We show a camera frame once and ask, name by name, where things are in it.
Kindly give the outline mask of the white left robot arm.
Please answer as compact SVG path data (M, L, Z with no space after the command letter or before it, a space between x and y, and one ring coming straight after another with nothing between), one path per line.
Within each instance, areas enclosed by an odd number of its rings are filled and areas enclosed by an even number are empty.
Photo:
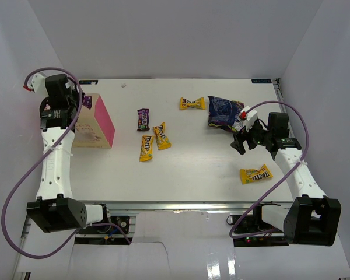
M100 233L107 232L112 220L104 206L84 204L72 195L71 149L82 100L75 82L66 74L45 76L38 72L30 88L46 95L39 108L45 158L36 199L27 204L27 215L45 233L89 225Z

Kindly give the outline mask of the beige and pink paper bag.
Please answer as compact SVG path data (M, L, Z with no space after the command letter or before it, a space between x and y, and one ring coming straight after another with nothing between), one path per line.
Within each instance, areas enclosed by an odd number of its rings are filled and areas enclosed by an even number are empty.
M82 106L75 125L73 148L111 149L114 141L115 127L101 95L88 94L92 98L92 107Z

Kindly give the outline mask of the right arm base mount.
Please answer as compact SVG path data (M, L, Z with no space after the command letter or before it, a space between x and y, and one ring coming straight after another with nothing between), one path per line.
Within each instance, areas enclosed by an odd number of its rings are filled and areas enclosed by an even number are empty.
M248 233L258 232L258 235L244 237L242 239L234 239L235 248L250 248L250 247L282 247L289 246L284 238L284 234L280 230L275 230L272 233L264 233L265 230L272 229L272 226L266 223L256 222L253 215L247 215L241 223L235 228L234 235L243 235Z

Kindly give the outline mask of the yellow M&M packet back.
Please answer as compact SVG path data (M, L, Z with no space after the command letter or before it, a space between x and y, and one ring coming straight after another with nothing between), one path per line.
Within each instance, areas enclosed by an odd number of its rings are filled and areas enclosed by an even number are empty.
M180 104L179 104L179 109L180 110L185 110L188 108L192 109L199 109L199 110L205 110L206 109L206 104L205 100L203 97L198 98L195 101L190 101L184 97L180 98Z

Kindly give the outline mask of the white cardboard front panel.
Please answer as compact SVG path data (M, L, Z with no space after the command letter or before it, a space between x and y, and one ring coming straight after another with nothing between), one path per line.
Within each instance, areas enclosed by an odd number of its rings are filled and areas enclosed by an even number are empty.
M21 258L31 279L339 279L342 244L235 247L224 213L142 212L130 245L69 244L45 260Z

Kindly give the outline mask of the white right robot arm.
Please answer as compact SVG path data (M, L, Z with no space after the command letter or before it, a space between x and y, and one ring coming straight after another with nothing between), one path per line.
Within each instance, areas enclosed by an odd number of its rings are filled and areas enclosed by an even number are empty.
M259 202L253 209L252 227L258 233L281 231L289 244L332 246L341 216L339 200L329 198L313 178L304 151L297 139L289 137L289 117L271 112L263 127L255 110L246 107L240 114L243 127L234 133L231 146L241 155L263 146L282 171L293 199L290 208L274 202Z

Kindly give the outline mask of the blue label back right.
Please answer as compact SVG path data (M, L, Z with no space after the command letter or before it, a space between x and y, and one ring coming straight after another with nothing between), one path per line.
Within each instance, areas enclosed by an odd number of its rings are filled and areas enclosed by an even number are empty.
M251 82L253 84L271 84L272 80L270 80L270 79L252 79Z

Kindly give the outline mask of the blue label back left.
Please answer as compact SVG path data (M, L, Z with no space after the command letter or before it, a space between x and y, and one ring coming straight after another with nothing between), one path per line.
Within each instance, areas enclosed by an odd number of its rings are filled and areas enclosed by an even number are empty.
M98 80L97 79L81 79L79 80L79 83L81 85L96 85L98 84Z

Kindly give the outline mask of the purple M&M packet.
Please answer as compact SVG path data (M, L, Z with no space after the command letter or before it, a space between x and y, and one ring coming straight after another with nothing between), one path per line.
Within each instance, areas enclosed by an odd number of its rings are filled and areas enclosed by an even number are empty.
M137 110L138 113L138 128L137 131L149 131L149 109L143 108Z

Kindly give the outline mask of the large dark blue snack bag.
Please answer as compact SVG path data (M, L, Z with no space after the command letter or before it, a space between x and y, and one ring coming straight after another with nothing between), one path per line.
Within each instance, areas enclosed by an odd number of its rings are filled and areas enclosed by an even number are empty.
M220 128L227 132L238 132L243 128L240 113L244 103L215 96L209 98L208 126Z

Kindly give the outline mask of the yellow m&m packet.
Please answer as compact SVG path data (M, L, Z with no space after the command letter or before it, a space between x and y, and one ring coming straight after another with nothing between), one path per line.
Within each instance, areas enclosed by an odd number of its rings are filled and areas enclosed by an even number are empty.
M153 157L153 144L154 136L144 135L141 141L141 152L139 156L140 162L146 162L152 159Z
M184 97L180 98L180 104L179 104L179 109L180 110L185 110L188 108L192 109L199 109L199 110L205 110L206 109L206 104L205 100L203 97L198 98L195 101L190 101Z
M153 127L153 132L156 138L156 144L159 151L169 149L172 146L169 138L165 134L165 128L165 122Z
M262 165L259 169L240 169L240 181L242 184L249 184L272 178L273 175L266 164Z

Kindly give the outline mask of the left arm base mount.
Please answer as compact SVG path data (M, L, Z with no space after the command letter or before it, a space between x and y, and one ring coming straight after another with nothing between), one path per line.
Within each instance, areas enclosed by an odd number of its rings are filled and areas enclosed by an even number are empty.
M75 244L115 246L130 245L130 217L108 215L101 222L94 223L80 230L75 237Z

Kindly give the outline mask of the blue label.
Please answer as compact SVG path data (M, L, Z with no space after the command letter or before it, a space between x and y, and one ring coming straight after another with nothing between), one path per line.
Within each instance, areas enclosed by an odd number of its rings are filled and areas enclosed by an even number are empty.
M252 79L251 82L253 84L271 84L272 80L270 80L270 79Z
M97 79L81 79L79 80L79 83L81 85L96 85L98 84L98 80Z

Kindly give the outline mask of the small purple candy packet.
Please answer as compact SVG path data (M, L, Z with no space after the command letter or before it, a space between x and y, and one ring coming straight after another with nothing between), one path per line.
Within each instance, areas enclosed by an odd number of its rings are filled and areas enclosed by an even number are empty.
M84 93L82 95L82 105L90 110L92 108L92 105L93 105L92 97L88 96Z

